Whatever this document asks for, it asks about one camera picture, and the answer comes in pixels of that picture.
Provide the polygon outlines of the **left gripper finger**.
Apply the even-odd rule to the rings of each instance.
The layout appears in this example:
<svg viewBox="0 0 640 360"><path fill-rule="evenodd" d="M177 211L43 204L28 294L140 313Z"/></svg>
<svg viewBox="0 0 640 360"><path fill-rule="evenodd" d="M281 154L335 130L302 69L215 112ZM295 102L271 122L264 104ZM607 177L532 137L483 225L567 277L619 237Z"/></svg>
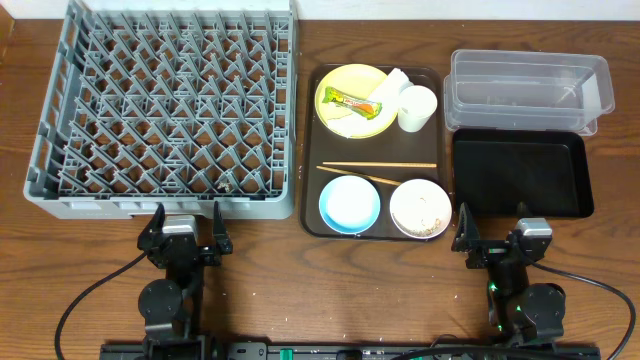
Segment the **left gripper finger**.
<svg viewBox="0 0 640 360"><path fill-rule="evenodd" d="M152 248L157 247L157 241L162 237L165 218L164 206L159 204L151 220L138 236L137 248L139 250L150 251Z"/></svg>
<svg viewBox="0 0 640 360"><path fill-rule="evenodd" d="M233 253L233 244L230 235L224 224L219 203L215 202L213 207L213 239L216 247L221 255L230 255Z"/></svg>

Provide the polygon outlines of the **pink white bowl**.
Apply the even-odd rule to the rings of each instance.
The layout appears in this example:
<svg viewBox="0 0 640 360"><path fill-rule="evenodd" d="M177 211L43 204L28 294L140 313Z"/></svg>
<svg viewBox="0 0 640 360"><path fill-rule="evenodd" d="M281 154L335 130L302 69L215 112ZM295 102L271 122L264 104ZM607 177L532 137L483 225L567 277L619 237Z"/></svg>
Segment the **pink white bowl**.
<svg viewBox="0 0 640 360"><path fill-rule="evenodd" d="M389 211L394 225L406 236L431 240L445 232L452 219L447 192L426 179L413 179L392 193Z"/></svg>

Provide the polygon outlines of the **light blue bowl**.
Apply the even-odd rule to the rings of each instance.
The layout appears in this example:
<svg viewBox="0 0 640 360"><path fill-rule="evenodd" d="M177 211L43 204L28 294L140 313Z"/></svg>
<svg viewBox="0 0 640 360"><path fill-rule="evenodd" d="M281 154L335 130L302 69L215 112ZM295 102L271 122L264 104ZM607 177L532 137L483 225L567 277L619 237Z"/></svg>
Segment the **light blue bowl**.
<svg viewBox="0 0 640 360"><path fill-rule="evenodd" d="M381 211L377 189L364 178L343 175L322 189L318 210L322 221L343 235L357 235L371 228Z"/></svg>

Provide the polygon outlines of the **green orange snack wrapper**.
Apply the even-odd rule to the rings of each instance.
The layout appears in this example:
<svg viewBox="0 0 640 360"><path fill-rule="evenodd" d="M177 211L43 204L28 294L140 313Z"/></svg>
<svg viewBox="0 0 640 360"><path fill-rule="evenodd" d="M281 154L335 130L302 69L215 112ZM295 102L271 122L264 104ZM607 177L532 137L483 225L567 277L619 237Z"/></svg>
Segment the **green orange snack wrapper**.
<svg viewBox="0 0 640 360"><path fill-rule="evenodd" d="M322 102L346 108L367 120L377 117L382 111L380 102L359 99L331 86L325 88Z"/></svg>

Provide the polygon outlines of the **white paper napkin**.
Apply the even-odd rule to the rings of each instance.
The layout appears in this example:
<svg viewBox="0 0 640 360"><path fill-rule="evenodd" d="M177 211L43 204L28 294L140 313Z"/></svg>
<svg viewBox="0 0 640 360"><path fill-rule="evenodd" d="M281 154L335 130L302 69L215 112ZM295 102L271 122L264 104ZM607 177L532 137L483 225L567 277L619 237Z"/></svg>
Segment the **white paper napkin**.
<svg viewBox="0 0 640 360"><path fill-rule="evenodd" d="M370 95L368 100L375 101L375 98L380 97L382 100L388 100L393 102L397 106L398 112L398 100L399 94L402 90L412 85L408 76L399 68L391 70L386 80L376 89L376 91Z"/></svg>

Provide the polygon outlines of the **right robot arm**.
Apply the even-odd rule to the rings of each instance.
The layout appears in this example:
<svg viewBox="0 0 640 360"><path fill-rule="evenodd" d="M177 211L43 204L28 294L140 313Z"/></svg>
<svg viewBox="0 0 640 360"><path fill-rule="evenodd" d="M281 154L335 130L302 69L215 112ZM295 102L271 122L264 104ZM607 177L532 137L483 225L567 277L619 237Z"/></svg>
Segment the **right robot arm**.
<svg viewBox="0 0 640 360"><path fill-rule="evenodd" d="M527 273L551 241L552 229L543 218L522 218L505 239L483 240L469 206L459 208L451 250L467 255L467 268L488 271L489 321L512 343L547 342L564 334L564 290L553 283L532 284Z"/></svg>

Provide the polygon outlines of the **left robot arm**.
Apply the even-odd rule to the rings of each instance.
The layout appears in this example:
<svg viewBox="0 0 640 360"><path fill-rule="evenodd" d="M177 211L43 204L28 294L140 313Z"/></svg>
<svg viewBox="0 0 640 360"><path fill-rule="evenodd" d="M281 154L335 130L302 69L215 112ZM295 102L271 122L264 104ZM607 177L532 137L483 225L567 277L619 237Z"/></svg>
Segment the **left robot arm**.
<svg viewBox="0 0 640 360"><path fill-rule="evenodd" d="M233 252L218 205L213 207L214 243L199 245L192 215L166 216L160 205L138 236L137 247L166 275L147 284L138 298L145 320L144 359L224 359L224 346L199 330L204 269Z"/></svg>

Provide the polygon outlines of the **black waste tray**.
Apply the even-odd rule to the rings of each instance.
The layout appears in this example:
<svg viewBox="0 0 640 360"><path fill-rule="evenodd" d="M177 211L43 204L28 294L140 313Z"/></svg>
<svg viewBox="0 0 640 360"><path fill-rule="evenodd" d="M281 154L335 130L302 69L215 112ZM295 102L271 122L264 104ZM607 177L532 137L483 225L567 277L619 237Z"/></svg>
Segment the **black waste tray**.
<svg viewBox="0 0 640 360"><path fill-rule="evenodd" d="M595 210L586 148L563 131L461 129L453 134L457 205L476 216L587 218Z"/></svg>

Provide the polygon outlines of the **lower wooden chopstick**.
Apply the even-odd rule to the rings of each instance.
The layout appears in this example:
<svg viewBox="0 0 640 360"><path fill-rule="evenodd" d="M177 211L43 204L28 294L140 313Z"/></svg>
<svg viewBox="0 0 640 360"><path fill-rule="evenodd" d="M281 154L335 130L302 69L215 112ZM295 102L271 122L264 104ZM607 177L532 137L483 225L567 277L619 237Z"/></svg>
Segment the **lower wooden chopstick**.
<svg viewBox="0 0 640 360"><path fill-rule="evenodd" d="M352 171L347 171L347 170L342 170L342 169L337 169L337 168L331 168L331 167L326 167L326 166L316 166L316 169L322 170L322 171L326 171L326 172L341 174L341 175L357 176L357 177L361 177L361 178L365 178L365 179L371 180L373 182L392 185L392 186L399 186L399 185L402 184L401 182L395 181L395 180L390 180L390 179L381 178L381 177L377 177L377 176L371 176L371 175L366 175L366 174L362 174L362 173L357 173L357 172L352 172Z"/></svg>

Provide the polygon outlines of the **wooden chopstick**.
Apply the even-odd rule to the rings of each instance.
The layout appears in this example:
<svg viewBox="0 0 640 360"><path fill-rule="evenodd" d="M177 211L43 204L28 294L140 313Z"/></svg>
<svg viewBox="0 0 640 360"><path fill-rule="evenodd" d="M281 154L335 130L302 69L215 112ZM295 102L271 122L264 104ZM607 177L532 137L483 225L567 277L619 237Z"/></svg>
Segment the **wooden chopstick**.
<svg viewBox="0 0 640 360"><path fill-rule="evenodd" d="M365 178L365 179L371 180L373 182L392 185L392 186L399 186L399 185L402 184L401 182L395 181L395 180L390 180L390 179L381 178L381 177L377 177L377 176L371 176L371 175L366 175L366 174L362 174L362 173L357 173L357 172L352 172L352 171L347 171L347 170L342 170L342 169L337 169L337 168L331 168L331 167L326 167L326 166L316 166L316 169L322 170L322 171L326 171L326 172L341 174L341 175L357 176L357 177L361 177L361 178Z"/></svg>
<svg viewBox="0 0 640 360"><path fill-rule="evenodd" d="M385 168L437 168L436 163L416 163L416 162L345 162L326 161L322 165L347 166L347 167L385 167Z"/></svg>

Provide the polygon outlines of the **dark brown serving tray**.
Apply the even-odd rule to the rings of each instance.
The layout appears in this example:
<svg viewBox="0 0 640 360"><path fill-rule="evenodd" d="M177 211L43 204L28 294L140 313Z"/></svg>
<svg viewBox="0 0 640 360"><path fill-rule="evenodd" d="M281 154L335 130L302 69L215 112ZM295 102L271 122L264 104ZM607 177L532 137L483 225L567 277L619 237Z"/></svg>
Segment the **dark brown serving tray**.
<svg viewBox="0 0 640 360"><path fill-rule="evenodd" d="M317 67L309 81L307 120L305 125L304 162L302 164L302 192L299 205L301 227L309 234L329 239L364 239L373 241L418 241L404 234L394 225L389 201L395 189L392 185L371 182L381 199L381 210L376 222L362 234L343 235L328 227L319 211L319 197L323 188L337 173L323 171L317 166L347 169L347 171L405 182L412 179L427 179L450 192L450 167L445 145L445 124L442 106L418 132L403 131L397 121L381 134L365 139L347 139L331 132L322 124L316 113L312 95L330 71L346 64L325 64ZM438 73L428 67L405 67L402 70L409 80L434 91L438 102L442 101L442 85ZM436 168L382 168L340 167L323 165L323 162L406 162L435 163Z"/></svg>

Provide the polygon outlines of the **upper wooden chopstick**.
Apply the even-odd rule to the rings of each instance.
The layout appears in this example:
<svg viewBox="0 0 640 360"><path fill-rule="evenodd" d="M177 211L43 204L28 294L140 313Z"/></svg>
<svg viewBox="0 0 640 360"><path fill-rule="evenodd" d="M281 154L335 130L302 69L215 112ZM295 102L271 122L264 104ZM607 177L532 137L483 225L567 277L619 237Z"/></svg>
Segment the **upper wooden chopstick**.
<svg viewBox="0 0 640 360"><path fill-rule="evenodd" d="M416 162L345 162L326 161L322 165L347 166L347 167L385 167L385 168L437 168L436 163L416 163Z"/></svg>

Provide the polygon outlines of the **clear plastic bin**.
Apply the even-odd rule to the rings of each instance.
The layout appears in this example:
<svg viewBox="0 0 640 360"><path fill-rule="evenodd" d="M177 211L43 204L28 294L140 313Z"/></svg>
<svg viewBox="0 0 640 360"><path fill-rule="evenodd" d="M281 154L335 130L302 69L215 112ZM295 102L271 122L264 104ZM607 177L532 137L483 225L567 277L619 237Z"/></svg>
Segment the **clear plastic bin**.
<svg viewBox="0 0 640 360"><path fill-rule="evenodd" d="M598 55L459 49L444 79L446 127L597 132L615 109L605 58Z"/></svg>

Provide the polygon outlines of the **white paper cup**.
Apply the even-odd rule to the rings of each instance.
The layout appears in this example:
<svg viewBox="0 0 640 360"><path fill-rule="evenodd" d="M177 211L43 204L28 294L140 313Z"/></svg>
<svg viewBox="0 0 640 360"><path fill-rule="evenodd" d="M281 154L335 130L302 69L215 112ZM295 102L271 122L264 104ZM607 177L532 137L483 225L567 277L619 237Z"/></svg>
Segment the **white paper cup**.
<svg viewBox="0 0 640 360"><path fill-rule="evenodd" d="M407 87L399 96L400 128L409 133L418 132L435 113L437 106L437 97L431 89L420 85Z"/></svg>

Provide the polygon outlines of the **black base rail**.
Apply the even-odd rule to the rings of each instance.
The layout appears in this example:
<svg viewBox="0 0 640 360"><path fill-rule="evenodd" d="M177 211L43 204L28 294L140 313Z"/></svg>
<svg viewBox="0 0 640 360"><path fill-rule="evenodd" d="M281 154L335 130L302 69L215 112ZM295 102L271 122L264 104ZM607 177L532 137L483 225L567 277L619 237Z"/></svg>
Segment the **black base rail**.
<svg viewBox="0 0 640 360"><path fill-rule="evenodd" d="M601 359L600 350L595 347L575 346L556 347L543 346L541 350L553 351L554 355L571 356L575 359ZM427 349L407 346L303 346L303 345L267 345L258 342L236 342L228 345L212 345L210 350L195 354L190 350L169 350L168 355L145 355L140 344L105 344L101 346L100 360L134 360L134 359L225 359L225 360L389 360L406 353ZM438 354L418 356L415 359L527 359L524 356L504 356L489 354Z"/></svg>

